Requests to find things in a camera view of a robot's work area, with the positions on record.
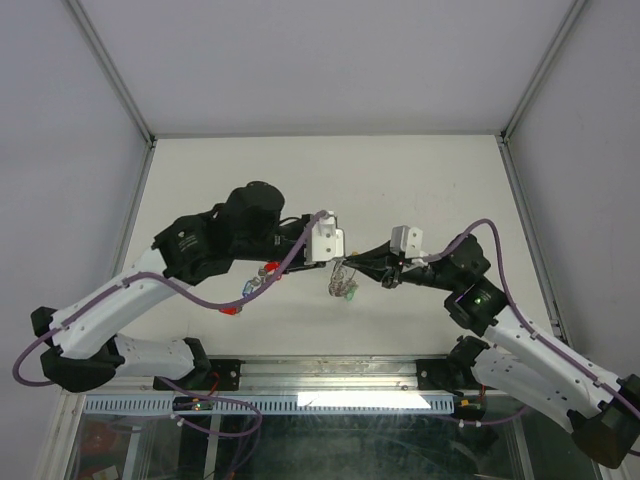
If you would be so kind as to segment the large grey keyring yellow handle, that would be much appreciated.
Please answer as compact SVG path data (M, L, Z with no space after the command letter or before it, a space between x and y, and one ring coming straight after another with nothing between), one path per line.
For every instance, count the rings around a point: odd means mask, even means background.
M356 273L356 270L346 265L345 258L336 259L327 286L328 294L333 298L347 301L345 299L347 292L351 288L356 287L357 290L359 288Z

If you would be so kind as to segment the blue key tag with key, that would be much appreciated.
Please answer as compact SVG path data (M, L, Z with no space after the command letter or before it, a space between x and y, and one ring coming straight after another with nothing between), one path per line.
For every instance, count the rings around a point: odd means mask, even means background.
M248 281L245 283L244 287L243 287L243 290L242 290L242 296L243 296L243 297L247 297L247 296L249 296L250 294L252 294L252 293L254 292L254 290L255 290L256 288L259 288L259 287L260 287L260 285L261 285L261 283L260 283L260 281L259 281L259 280L256 280L256 279L248 280Z

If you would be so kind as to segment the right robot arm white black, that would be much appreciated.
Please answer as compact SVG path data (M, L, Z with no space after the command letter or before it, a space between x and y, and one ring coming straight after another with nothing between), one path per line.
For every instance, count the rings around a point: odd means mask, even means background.
M345 263L387 289L411 284L448 292L444 308L467 332L447 357L450 381L476 381L512 396L568 432L591 460L619 468L639 438L638 376L619 377L526 317L507 286L486 277L490 263L474 235L460 234L430 256L415 238L393 237Z

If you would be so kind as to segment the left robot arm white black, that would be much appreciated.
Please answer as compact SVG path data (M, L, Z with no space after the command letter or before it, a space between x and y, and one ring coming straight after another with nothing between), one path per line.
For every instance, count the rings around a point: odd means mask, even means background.
M204 308L238 309L291 271L322 268L344 255L344 233L334 213L321 210L284 223L283 194L253 181L234 189L211 210L181 216L154 237L131 267L93 294L65 308L40 307L31 315L44 384L84 393L119 377L169 380L189 390L211 370L200 340L140 340L123 329L157 304L180 295ZM229 272L236 261L277 263L276 271L241 299L215 303L191 288Z

